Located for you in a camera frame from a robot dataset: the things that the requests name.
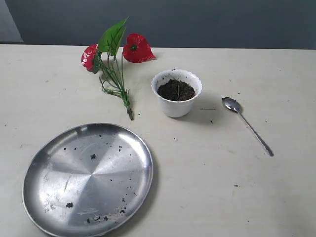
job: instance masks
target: white cup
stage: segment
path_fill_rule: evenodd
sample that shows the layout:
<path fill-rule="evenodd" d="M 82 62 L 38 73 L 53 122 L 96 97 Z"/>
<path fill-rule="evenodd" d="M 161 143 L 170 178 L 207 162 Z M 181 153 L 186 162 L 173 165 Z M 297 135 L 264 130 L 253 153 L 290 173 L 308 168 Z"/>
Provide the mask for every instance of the white cup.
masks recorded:
<path fill-rule="evenodd" d="M 161 85 L 168 83 L 171 79 L 179 80 L 186 82 L 196 92 L 196 95 L 185 101 L 171 101 L 167 100 L 160 95 L 157 91 Z M 158 105 L 160 109 L 169 117 L 178 118 L 186 115 L 193 107 L 194 100 L 202 92 L 202 83 L 200 79 L 191 72 L 181 70 L 181 69 L 172 69 L 158 73 L 152 80 L 152 89 L 158 99 Z"/>

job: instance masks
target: metal spoon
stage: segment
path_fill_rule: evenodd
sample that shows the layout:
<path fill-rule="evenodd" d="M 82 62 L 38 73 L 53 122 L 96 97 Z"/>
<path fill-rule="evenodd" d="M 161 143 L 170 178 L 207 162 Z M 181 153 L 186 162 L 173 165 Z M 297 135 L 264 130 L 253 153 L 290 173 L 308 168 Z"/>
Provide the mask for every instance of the metal spoon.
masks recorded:
<path fill-rule="evenodd" d="M 226 107 L 227 109 L 238 113 L 240 115 L 240 117 L 246 122 L 246 124 L 250 127 L 250 129 L 253 131 L 253 133 L 257 136 L 258 140 L 261 142 L 261 144 L 263 145 L 263 147 L 267 150 L 268 154 L 273 157 L 274 154 L 271 151 L 270 147 L 267 145 L 267 143 L 265 143 L 264 140 L 262 140 L 262 138 L 259 136 L 259 134 L 252 128 L 252 126 L 248 123 L 248 121 L 244 118 L 244 116 L 242 116 L 241 111 L 241 105 L 240 103 L 238 103 L 236 100 L 230 98 L 230 97 L 225 97 L 222 98 L 223 101 L 223 105 L 224 107 Z"/>

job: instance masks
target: white table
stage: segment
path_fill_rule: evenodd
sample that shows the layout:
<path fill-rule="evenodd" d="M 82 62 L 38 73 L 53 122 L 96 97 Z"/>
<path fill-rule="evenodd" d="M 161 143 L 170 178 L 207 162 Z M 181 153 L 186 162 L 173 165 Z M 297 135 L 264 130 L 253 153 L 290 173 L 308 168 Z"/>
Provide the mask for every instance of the white table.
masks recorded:
<path fill-rule="evenodd" d="M 56 135 L 93 122 L 131 129 L 155 159 L 144 206 L 108 236 L 316 236 L 316 51 L 153 48 L 157 60 L 124 64 L 131 122 L 122 101 L 104 94 L 80 64 L 84 49 L 0 45 L 2 236 L 45 236 L 22 204 L 28 165 Z M 158 109 L 151 90 L 153 76 L 172 68 L 203 83 L 195 107 L 179 119 Z M 243 105 L 273 158 L 223 108 L 225 96 Z"/>

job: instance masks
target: stainless steel plate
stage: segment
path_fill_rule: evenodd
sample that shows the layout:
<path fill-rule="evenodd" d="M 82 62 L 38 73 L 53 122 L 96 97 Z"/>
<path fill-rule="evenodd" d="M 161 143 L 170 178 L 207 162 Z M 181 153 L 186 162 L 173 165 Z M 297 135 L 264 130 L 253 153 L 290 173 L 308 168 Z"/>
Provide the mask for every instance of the stainless steel plate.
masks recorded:
<path fill-rule="evenodd" d="M 23 185 L 31 220 L 58 237 L 101 236 L 126 222 L 150 189 L 145 143 L 113 124 L 88 124 L 59 135 L 34 157 Z"/>

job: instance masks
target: red anthurium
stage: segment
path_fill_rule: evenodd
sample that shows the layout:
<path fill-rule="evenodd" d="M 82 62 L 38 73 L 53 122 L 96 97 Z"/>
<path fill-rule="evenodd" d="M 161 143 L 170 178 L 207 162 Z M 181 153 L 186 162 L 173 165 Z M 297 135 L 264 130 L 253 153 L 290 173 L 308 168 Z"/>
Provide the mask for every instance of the red anthurium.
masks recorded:
<path fill-rule="evenodd" d="M 94 44 L 85 49 L 81 56 L 81 64 L 87 68 L 89 72 L 93 72 L 93 58 L 97 54 L 98 44 Z"/>
<path fill-rule="evenodd" d="M 128 35 L 127 45 L 123 49 L 123 56 L 132 63 L 142 63 L 151 58 L 156 58 L 145 37 L 136 33 Z"/>

